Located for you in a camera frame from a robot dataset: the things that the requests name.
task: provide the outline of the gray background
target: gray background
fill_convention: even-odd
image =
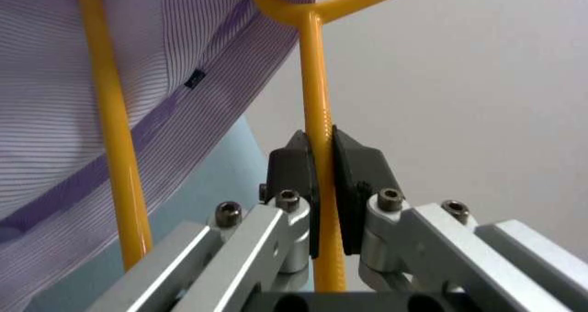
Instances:
[[[333,122],[412,204],[462,200],[588,260],[588,0],[389,0],[324,40]],[[304,126],[298,49],[246,116],[266,153]]]

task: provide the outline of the bolt head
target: bolt head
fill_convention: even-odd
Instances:
[[[294,212],[298,210],[300,205],[300,195],[298,191],[295,190],[282,190],[276,197],[275,197],[275,206],[279,207],[280,209],[284,210],[285,212]]]
[[[393,188],[384,188],[378,192],[378,208],[384,212],[400,211],[402,209],[402,193]]]
[[[237,225],[241,222],[242,217],[241,205],[232,200],[220,203],[214,213],[216,224],[221,228]]]
[[[462,224],[465,225],[468,222],[470,209],[468,209],[468,206],[462,202],[459,202],[458,200],[444,200],[441,203],[441,208]]]

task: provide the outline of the purple striped fabric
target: purple striped fabric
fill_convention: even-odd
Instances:
[[[296,33],[251,0],[104,2],[153,211],[241,115]],[[116,221],[76,0],[0,0],[0,27],[0,310],[19,311],[111,243]],[[190,90],[195,69],[206,76]]]

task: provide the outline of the light blue surface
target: light blue surface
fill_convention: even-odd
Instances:
[[[183,220],[204,223],[223,200],[252,207],[258,202],[258,185],[265,182],[266,171],[267,159],[241,118],[170,200],[150,215],[154,242]],[[122,275],[116,241],[95,259],[38,294],[26,311],[83,311]]]

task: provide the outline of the clothing tag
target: clothing tag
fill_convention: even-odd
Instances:
[[[196,85],[204,79],[206,74],[199,69],[194,70],[190,79],[184,83],[184,86],[188,87],[189,89],[193,90]]]

